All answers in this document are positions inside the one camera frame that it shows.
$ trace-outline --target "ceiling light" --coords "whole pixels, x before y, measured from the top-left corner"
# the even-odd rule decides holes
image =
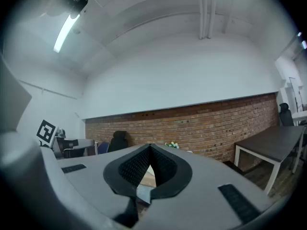
[[[72,26],[75,24],[77,19],[80,17],[78,14],[76,18],[72,19],[71,16],[69,15],[62,26],[62,29],[58,35],[58,38],[56,40],[56,43],[54,44],[53,50],[56,51],[57,53],[61,50],[62,45],[65,41],[65,38],[67,37],[69,31],[71,30]]]
[[[306,41],[303,41],[303,42],[302,42],[302,45],[303,45],[303,48],[304,48],[304,49],[307,48],[307,43],[306,43]]]

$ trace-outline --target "floor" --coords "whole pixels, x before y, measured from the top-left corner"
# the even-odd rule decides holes
[[[269,197],[273,202],[278,201],[281,197],[289,195],[293,192],[296,183],[299,179],[299,176],[302,172],[302,162],[298,164],[295,174],[292,174],[291,170],[289,170],[289,164],[291,162],[290,158],[287,158],[280,166],[277,178],[275,183],[269,192]],[[263,161],[255,167],[254,170],[247,173],[245,177],[264,190],[267,182],[269,181],[271,172],[273,169],[273,165],[266,161]],[[137,204],[139,217],[146,212],[147,206],[142,204]]]

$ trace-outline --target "blue chair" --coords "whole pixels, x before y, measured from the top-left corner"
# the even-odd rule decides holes
[[[101,143],[101,144],[99,145],[99,147],[97,148],[97,152],[98,152],[98,154],[107,153],[108,149],[109,149],[109,143],[106,142],[106,141],[104,141],[104,142]]]

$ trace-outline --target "white ceiling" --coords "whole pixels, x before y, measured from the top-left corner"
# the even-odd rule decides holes
[[[216,0],[213,33],[223,30],[230,15],[226,33],[250,37],[268,17],[268,0],[233,1]],[[209,14],[211,0],[207,4]],[[53,46],[67,16],[44,15],[12,27],[6,39],[7,55],[16,64],[27,59],[87,76],[132,48],[169,34],[197,35],[200,27],[198,0],[89,0],[74,26],[80,33],[71,31],[56,53]]]

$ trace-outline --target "chair headrest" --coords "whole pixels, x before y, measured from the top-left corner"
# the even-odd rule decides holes
[[[281,103],[279,106],[280,106],[280,111],[282,113],[286,112],[287,110],[289,110],[289,105],[287,103]]]
[[[126,131],[115,131],[114,134],[113,134],[113,137],[115,139],[125,139],[125,136],[126,136]]]

